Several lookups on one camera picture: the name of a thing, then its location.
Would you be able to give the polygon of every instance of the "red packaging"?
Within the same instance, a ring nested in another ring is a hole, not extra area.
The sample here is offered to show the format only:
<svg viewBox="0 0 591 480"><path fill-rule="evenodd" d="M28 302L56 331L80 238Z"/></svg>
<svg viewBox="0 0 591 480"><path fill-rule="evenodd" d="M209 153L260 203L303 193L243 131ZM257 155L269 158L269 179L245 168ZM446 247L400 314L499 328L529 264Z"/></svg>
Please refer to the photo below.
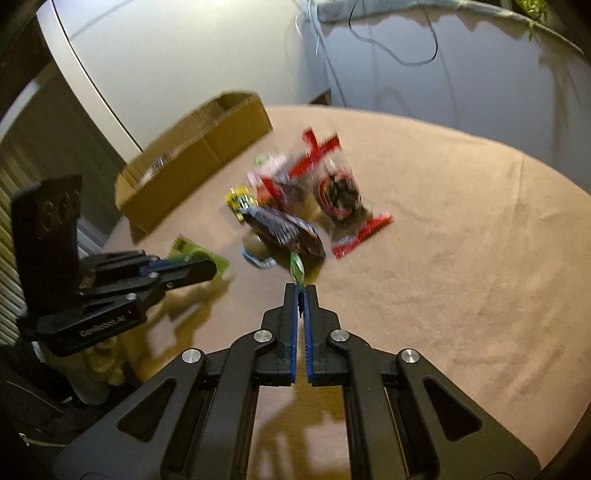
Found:
<svg viewBox="0 0 591 480"><path fill-rule="evenodd" d="M278 181L263 179L263 182L283 209L301 201L301 194L294 195L294 191L311 193L330 219L332 253L341 258L389 224L392 215L388 212L376 215L363 204L337 135L319 144L309 129L303 138L310 145L309 152Z"/></svg>

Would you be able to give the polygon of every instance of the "round table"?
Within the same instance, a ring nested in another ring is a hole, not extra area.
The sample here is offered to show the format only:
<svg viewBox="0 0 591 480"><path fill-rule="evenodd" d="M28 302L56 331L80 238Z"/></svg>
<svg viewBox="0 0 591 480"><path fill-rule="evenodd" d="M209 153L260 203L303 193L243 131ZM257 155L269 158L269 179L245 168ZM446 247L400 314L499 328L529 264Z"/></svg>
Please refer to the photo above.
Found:
<svg viewBox="0 0 591 480"><path fill-rule="evenodd" d="M274 133L154 232L137 240L122 219L107 243L164 257L184 235L232 262L229 282L170 292L122 335L140 379L190 346L227 348L282 303L289 272L242 258L248 227L223 196L257 154L291 147L307 126L336 130L366 203L394 223L341 260L321 231L320 305L374 348L420 351L545 465L591 399L591 197L513 148L451 129L335 108L268 113ZM293 387L261 388L250 478L349 478L340 388L306 384L302 350Z"/></svg>

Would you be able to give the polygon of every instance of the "snack bag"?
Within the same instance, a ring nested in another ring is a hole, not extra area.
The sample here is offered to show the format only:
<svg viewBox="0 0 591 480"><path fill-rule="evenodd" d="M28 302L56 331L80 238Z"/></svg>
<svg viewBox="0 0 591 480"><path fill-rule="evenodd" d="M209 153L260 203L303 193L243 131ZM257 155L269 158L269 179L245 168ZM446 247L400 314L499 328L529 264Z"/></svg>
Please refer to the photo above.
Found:
<svg viewBox="0 0 591 480"><path fill-rule="evenodd" d="M310 215L306 214L312 212L306 211L310 210L310 204L309 202L307 204L308 199L306 198L306 184L302 182L303 176L294 175L291 171L295 165L317 148L316 137L312 130L308 129L304 131L301 141L284 156L280 168L276 168L273 172L267 171L260 176L262 185L273 198L279 210L299 218L309 219Z"/></svg>
<svg viewBox="0 0 591 480"><path fill-rule="evenodd" d="M331 220L332 253L341 258L389 224L392 215L388 212L375 215L363 204L337 135L318 144L311 130L304 134L313 138L313 148L290 168L288 177L297 184L305 182Z"/></svg>

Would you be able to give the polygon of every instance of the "green snack package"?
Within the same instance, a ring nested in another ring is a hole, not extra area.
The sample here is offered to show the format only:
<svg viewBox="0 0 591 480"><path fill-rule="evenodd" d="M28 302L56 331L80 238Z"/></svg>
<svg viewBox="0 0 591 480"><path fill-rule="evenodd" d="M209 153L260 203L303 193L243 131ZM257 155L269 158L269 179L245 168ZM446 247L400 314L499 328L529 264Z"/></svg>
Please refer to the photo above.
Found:
<svg viewBox="0 0 591 480"><path fill-rule="evenodd" d="M168 254L168 259L170 260L179 258L190 260L196 257L205 257L213 260L217 266L216 276L223 275L230 266L230 261L227 258L210 252L206 248L201 247L182 235L179 235L174 241L170 253Z"/></svg>
<svg viewBox="0 0 591 480"><path fill-rule="evenodd" d="M296 285L303 287L304 283L304 264L296 252L290 254L290 272Z"/></svg>

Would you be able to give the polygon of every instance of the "clear plastic bag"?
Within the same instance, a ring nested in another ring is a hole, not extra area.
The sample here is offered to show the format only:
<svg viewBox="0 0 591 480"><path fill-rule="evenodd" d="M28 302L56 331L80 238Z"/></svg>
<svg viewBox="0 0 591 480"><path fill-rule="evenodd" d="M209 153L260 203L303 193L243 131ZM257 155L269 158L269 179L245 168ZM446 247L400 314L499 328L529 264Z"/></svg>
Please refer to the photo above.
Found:
<svg viewBox="0 0 591 480"><path fill-rule="evenodd" d="M362 201L353 171L347 165L339 137L318 143L311 130L304 133L311 150L288 172L293 184L311 192L330 219L331 250L341 258L392 221L388 212L374 214Z"/></svg>

